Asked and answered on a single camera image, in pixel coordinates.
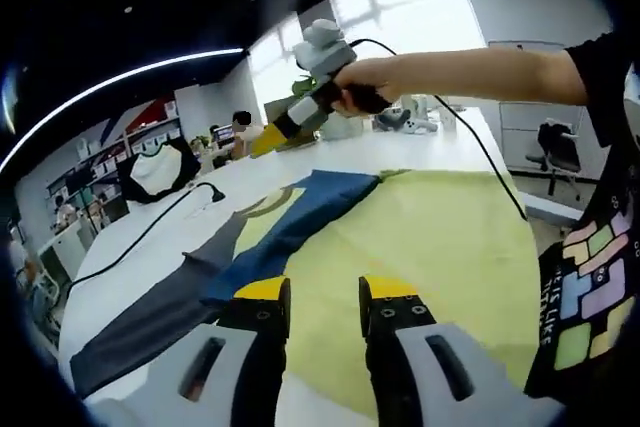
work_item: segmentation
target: cabinet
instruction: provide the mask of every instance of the cabinet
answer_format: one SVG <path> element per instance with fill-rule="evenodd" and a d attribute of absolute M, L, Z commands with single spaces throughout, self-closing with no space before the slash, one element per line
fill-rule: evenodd
<path fill-rule="evenodd" d="M 528 40 L 489 42 L 489 47 L 557 52 L 562 44 Z M 529 162 L 527 155 L 542 155 L 538 145 L 538 128 L 547 119 L 570 124 L 577 131 L 583 107 L 534 102 L 500 102 L 500 129 L 502 155 L 507 168 L 538 172 L 540 166 Z"/>

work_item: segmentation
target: white wall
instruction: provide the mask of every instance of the white wall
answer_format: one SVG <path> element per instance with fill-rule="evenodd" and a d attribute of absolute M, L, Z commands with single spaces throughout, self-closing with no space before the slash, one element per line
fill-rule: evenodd
<path fill-rule="evenodd" d="M 231 114 L 238 110 L 246 110 L 251 113 L 253 123 L 266 124 L 266 117 L 262 112 L 263 109 L 258 106 L 253 87 L 249 59 L 243 59 L 218 85 Z"/>
<path fill-rule="evenodd" d="M 209 135 L 213 124 L 231 123 L 230 103 L 221 84 L 191 85 L 174 92 L 182 131 L 187 141 L 198 135 Z"/>
<path fill-rule="evenodd" d="M 598 0 L 470 0 L 485 42 L 533 40 L 577 45 L 611 29 Z M 501 145 L 497 102 L 475 101 Z M 606 160 L 587 115 L 580 128 L 579 154 L 583 175 L 598 178 Z"/>

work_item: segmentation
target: hand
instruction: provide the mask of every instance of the hand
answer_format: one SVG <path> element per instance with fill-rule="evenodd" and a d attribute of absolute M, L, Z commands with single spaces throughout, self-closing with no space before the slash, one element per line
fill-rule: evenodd
<path fill-rule="evenodd" d="M 368 116 L 362 106 L 355 105 L 353 97 L 345 87 L 349 84 L 371 85 L 378 95 L 390 103 L 398 100 L 402 92 L 395 85 L 389 72 L 394 68 L 393 57 L 386 59 L 367 59 L 354 62 L 344 67 L 333 81 L 342 88 L 342 100 L 332 104 L 333 109 L 345 117 Z"/>

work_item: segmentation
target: black cable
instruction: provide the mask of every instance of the black cable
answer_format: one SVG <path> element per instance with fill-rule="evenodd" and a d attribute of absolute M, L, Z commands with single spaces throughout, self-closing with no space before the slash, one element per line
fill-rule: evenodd
<path fill-rule="evenodd" d="M 84 282 L 86 280 L 89 279 L 93 279 L 94 277 L 97 277 L 99 275 L 104 274 L 105 272 L 107 272 L 108 270 L 113 269 L 116 265 L 118 265 L 122 259 L 124 259 L 126 257 L 126 255 L 131 252 L 133 250 L 133 248 L 138 245 L 138 243 L 140 243 L 140 241 L 149 233 L 149 231 L 153 228 L 153 226 L 155 226 L 158 222 L 160 222 L 160 220 L 167 215 L 176 205 L 178 205 L 180 202 L 182 202 L 182 200 L 187 197 L 189 194 L 191 194 L 191 192 L 193 192 L 194 190 L 196 190 L 198 187 L 202 186 L 202 185 L 208 185 L 209 187 L 211 187 L 211 190 L 213 190 L 213 196 L 211 197 L 211 201 L 212 202 L 219 202 L 222 199 L 225 198 L 225 195 L 220 192 L 215 185 L 209 183 L 209 182 L 200 182 L 199 184 L 196 184 L 196 186 L 193 189 L 190 189 L 188 192 L 185 192 L 184 194 L 182 194 L 173 204 L 171 204 L 169 207 L 167 207 L 164 212 L 162 212 L 158 217 L 156 217 L 156 219 L 151 222 L 151 224 L 149 224 L 149 226 L 142 232 L 142 234 L 140 234 L 140 236 L 129 246 L 127 247 L 127 249 L 120 254 L 120 256 L 114 260 L 113 262 L 111 262 L 109 265 L 107 265 L 106 267 L 98 270 L 97 272 L 94 272 L 93 274 L 89 274 L 85 277 L 80 277 L 79 279 L 74 280 L 73 282 L 71 282 L 69 284 L 69 287 L 67 289 L 67 297 L 69 297 L 69 294 L 71 293 L 71 289 L 73 287 L 75 287 L 76 285 L 78 285 L 81 282 Z"/>
<path fill-rule="evenodd" d="M 371 42 L 372 44 L 379 45 L 380 47 L 382 47 L 383 49 L 387 50 L 387 52 L 390 52 L 393 55 L 398 55 L 390 47 L 387 47 L 382 42 L 378 42 L 377 40 L 373 40 L 373 39 L 358 39 L 358 40 L 355 40 L 355 41 L 351 42 L 349 44 L 349 46 L 350 47 L 356 47 L 357 45 L 360 45 L 363 42 Z M 440 102 L 442 104 L 442 106 L 444 108 L 446 108 L 449 112 L 451 112 L 456 119 L 458 119 L 460 122 L 462 122 L 464 124 L 464 126 L 467 129 L 469 129 L 469 131 L 471 132 L 473 137 L 476 139 L 476 141 L 480 145 L 480 148 L 482 149 L 482 152 L 484 152 L 484 155 L 487 157 L 487 160 L 489 161 L 489 164 L 491 164 L 491 168 L 493 169 L 493 172 L 496 174 L 496 177 L 498 177 L 498 180 L 500 181 L 500 184 L 502 184 L 502 187 L 507 192 L 507 195 L 511 199 L 511 202 L 513 202 L 513 205 L 515 205 L 516 209 L 518 209 L 518 213 L 520 214 L 520 217 L 522 217 L 523 220 L 527 220 L 527 215 L 524 213 L 524 211 L 522 210 L 522 207 L 520 207 L 520 204 L 518 203 L 518 201 L 516 200 L 515 196 L 513 195 L 513 192 L 511 192 L 511 189 L 509 189 L 509 187 L 507 186 L 507 183 L 502 178 L 502 175 L 498 171 L 498 168 L 496 167 L 496 164 L 493 163 L 493 159 L 489 155 L 489 152 L 487 151 L 487 148 L 484 146 L 484 144 L 480 140 L 480 137 L 478 137 L 478 134 L 476 133 L 476 131 L 473 130 L 473 128 L 467 123 L 467 121 L 464 120 L 461 116 L 459 116 L 458 113 L 455 110 L 453 110 L 451 108 L 451 106 L 449 106 L 449 104 L 447 104 L 444 100 L 442 100 L 442 98 L 439 95 L 434 95 L 434 97 L 436 98 L 436 100 L 438 102 Z"/>

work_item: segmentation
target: floor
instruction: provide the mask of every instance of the floor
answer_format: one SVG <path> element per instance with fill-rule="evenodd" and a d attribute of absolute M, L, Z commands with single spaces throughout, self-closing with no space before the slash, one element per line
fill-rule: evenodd
<path fill-rule="evenodd" d="M 547 189 L 549 187 L 549 181 L 546 179 L 537 179 L 532 177 L 522 177 L 513 175 L 513 180 L 516 187 L 521 192 L 526 192 L 537 197 L 553 200 L 560 204 L 568 205 L 570 207 L 584 210 L 589 203 L 591 196 L 595 190 L 595 185 L 592 184 L 577 184 L 580 191 L 580 200 L 576 200 L 576 192 L 570 187 L 567 182 L 559 181 L 556 184 L 556 190 L 553 196 L 547 195 Z M 548 224 L 540 219 L 529 219 L 529 224 L 533 230 L 533 235 L 536 239 L 536 248 L 538 255 L 544 252 L 551 244 L 558 242 L 564 238 L 566 232 L 561 231 L 559 227 Z"/>

